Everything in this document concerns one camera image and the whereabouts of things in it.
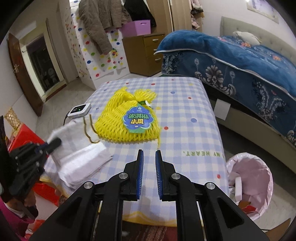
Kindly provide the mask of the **white foam wrap roll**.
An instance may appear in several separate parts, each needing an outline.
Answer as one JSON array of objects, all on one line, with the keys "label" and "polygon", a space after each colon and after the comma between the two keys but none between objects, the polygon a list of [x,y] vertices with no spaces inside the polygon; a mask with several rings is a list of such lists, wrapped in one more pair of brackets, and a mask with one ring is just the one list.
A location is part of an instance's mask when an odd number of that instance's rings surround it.
[{"label": "white foam wrap roll", "polygon": [[103,143],[90,144],[59,159],[58,175],[68,187],[77,188],[111,160],[112,155]]}]

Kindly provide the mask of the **white bag with gold stripes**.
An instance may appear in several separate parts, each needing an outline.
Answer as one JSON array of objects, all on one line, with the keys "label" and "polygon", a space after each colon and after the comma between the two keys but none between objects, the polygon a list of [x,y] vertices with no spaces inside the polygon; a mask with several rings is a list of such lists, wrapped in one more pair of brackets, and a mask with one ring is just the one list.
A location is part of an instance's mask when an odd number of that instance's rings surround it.
[{"label": "white bag with gold stripes", "polygon": [[62,165],[62,160],[91,144],[100,142],[97,132],[93,126],[91,115],[76,118],[62,127],[51,132],[47,142],[59,138],[61,145],[53,151],[51,157],[56,165]]}]

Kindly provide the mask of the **yellow foam fruit net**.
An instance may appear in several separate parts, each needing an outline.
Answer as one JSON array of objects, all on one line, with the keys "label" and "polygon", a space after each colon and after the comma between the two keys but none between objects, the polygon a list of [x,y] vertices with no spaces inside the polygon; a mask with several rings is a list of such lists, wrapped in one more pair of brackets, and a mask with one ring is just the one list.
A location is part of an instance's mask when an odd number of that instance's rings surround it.
[{"label": "yellow foam fruit net", "polygon": [[94,128],[97,135],[114,143],[158,141],[161,128],[151,107],[157,94],[150,89],[130,93],[127,87],[116,90],[100,114]]}]

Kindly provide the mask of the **pink lined trash bin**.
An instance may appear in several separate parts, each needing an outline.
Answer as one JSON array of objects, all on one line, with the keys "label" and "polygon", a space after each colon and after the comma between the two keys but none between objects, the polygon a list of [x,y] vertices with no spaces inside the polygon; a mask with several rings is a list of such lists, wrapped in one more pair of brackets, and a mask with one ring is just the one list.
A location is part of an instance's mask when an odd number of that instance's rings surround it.
[{"label": "pink lined trash bin", "polygon": [[273,175],[258,156],[239,153],[226,162],[229,196],[253,221],[268,209],[273,195]]}]

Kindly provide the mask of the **red plastic stool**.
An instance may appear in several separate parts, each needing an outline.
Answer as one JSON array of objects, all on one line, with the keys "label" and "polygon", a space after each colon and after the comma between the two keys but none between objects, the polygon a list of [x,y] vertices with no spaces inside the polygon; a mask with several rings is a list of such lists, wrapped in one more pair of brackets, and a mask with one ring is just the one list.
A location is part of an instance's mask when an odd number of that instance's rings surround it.
[{"label": "red plastic stool", "polygon": [[59,138],[49,143],[45,142],[25,124],[21,124],[9,146],[12,168],[9,174],[8,192],[13,198],[19,201],[25,200],[40,181],[49,155],[60,145]]}]

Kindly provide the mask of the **white paper label on bed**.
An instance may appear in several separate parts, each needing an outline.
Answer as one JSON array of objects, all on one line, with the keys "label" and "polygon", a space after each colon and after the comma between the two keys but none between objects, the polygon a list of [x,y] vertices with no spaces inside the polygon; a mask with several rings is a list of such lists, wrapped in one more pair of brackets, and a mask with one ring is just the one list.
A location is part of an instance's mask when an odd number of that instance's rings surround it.
[{"label": "white paper label on bed", "polygon": [[223,100],[217,99],[214,106],[215,117],[226,120],[231,104]]}]

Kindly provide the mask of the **polka dot white cabinet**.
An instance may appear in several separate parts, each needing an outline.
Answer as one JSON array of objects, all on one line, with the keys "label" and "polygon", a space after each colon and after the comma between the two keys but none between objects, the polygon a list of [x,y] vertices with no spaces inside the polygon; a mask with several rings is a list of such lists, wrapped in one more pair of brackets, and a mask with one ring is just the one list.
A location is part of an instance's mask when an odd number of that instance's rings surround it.
[{"label": "polka dot white cabinet", "polygon": [[108,54],[99,54],[78,14],[79,1],[58,1],[67,44],[81,81],[96,90],[104,82],[130,73],[119,29],[107,29],[112,45]]}]

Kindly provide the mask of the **blue floral blanket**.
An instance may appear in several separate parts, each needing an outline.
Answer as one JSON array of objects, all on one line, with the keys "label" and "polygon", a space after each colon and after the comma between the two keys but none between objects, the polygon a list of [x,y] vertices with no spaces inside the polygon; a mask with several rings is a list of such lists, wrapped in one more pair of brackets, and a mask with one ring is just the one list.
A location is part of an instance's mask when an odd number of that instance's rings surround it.
[{"label": "blue floral blanket", "polygon": [[232,36],[179,30],[157,52],[162,73],[194,77],[253,111],[295,144],[295,65],[272,49]]}]

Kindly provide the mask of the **brown wooden drawer cabinet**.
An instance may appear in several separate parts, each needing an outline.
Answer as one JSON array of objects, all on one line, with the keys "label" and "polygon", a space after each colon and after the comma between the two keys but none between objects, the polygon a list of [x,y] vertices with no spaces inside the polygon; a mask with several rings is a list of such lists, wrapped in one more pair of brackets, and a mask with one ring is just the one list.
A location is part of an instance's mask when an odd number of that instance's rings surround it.
[{"label": "brown wooden drawer cabinet", "polygon": [[155,54],[165,34],[149,34],[123,38],[130,73],[153,76],[161,71],[163,55]]}]

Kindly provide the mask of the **brown quilted jacket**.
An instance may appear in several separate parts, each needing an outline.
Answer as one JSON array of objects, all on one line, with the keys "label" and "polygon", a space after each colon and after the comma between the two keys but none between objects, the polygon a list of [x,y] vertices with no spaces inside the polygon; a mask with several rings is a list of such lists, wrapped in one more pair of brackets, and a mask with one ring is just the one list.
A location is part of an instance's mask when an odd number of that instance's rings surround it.
[{"label": "brown quilted jacket", "polygon": [[118,0],[82,0],[79,2],[78,13],[100,54],[107,54],[112,50],[105,30],[121,28],[132,21],[130,14]]}]

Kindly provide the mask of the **purple storage basket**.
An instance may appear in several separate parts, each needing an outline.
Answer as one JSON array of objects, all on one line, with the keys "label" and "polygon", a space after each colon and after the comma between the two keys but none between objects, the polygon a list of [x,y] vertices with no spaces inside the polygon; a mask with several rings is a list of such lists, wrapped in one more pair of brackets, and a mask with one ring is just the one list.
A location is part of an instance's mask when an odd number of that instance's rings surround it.
[{"label": "purple storage basket", "polygon": [[141,20],[124,24],[121,27],[121,33],[124,38],[151,34],[151,21]]}]

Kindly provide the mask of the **white pillow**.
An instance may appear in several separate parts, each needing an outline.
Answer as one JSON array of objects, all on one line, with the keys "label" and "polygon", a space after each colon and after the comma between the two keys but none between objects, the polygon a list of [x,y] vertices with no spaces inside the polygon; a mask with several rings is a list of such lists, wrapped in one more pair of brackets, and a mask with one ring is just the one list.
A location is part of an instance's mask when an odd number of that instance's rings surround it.
[{"label": "white pillow", "polygon": [[260,45],[262,43],[262,41],[260,41],[260,39],[258,39],[258,37],[256,37],[255,35],[253,35],[252,33],[249,32],[240,32],[240,31],[235,31],[232,33],[233,37],[236,39],[240,39],[250,45]]}]

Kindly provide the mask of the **black hanging coat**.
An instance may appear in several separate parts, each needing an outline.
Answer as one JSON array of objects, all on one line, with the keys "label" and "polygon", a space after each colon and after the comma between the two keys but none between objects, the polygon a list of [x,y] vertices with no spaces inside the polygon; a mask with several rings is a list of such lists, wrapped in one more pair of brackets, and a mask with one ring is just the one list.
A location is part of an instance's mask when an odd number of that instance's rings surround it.
[{"label": "black hanging coat", "polygon": [[126,0],[123,6],[133,21],[150,20],[151,28],[157,26],[155,18],[143,0]]}]

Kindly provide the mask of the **light wooden wardrobe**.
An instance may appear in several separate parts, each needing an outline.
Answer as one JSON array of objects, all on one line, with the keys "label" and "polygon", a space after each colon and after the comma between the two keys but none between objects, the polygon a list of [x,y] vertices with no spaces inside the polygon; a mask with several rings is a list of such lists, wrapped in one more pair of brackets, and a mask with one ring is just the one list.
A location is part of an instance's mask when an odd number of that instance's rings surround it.
[{"label": "light wooden wardrobe", "polygon": [[204,11],[199,0],[149,0],[146,3],[156,21],[152,33],[203,31]]}]

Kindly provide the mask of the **large wall poster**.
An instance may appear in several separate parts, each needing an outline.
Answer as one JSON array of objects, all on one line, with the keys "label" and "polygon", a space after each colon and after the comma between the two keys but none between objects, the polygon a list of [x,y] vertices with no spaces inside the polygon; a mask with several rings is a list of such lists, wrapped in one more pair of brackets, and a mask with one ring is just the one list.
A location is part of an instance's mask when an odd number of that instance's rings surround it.
[{"label": "large wall poster", "polygon": [[247,9],[279,24],[278,12],[265,0],[246,0]]}]

